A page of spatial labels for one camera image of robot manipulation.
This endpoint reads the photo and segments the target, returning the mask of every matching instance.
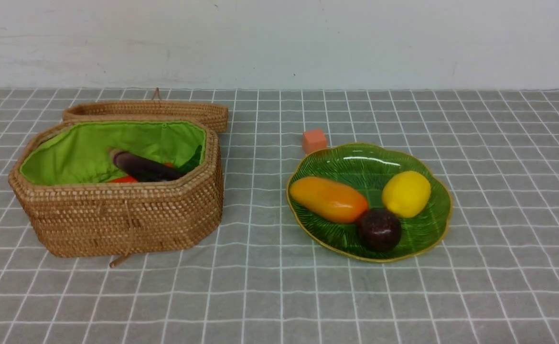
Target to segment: plastic fruit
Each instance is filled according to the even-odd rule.
[[[288,192],[295,202],[337,224],[351,224],[369,209],[358,190],[330,179],[304,177],[292,183]]]
[[[400,242],[402,227],[395,214],[387,209],[373,208],[358,219],[356,233],[369,250],[388,252]]]
[[[430,182],[415,171],[400,172],[392,177],[382,192],[382,203],[398,217],[417,216],[430,199]]]

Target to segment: basket handle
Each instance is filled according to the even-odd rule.
[[[135,224],[133,224],[133,220],[131,219],[131,211],[129,211],[129,204],[127,203],[127,200],[125,200],[125,209],[127,210],[127,220],[129,222],[129,244],[127,246],[127,249],[125,250],[125,253],[122,253],[120,257],[111,261],[111,263],[109,264],[110,269],[115,268],[116,266],[120,265],[120,263],[123,263],[125,260],[131,257],[131,249],[133,249],[133,237],[135,233]]]

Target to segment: toy eggplant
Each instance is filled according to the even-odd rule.
[[[184,176],[175,168],[131,154],[126,150],[111,147],[108,153],[116,167],[140,183],[174,181]]]

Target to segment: toy lemon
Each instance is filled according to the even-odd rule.
[[[415,217],[430,199],[430,182],[415,171],[400,172],[393,176],[382,192],[382,203],[398,217]]]

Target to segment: foam block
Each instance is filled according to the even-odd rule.
[[[322,129],[308,130],[303,133],[303,150],[305,154],[323,150],[327,147],[326,136]]]

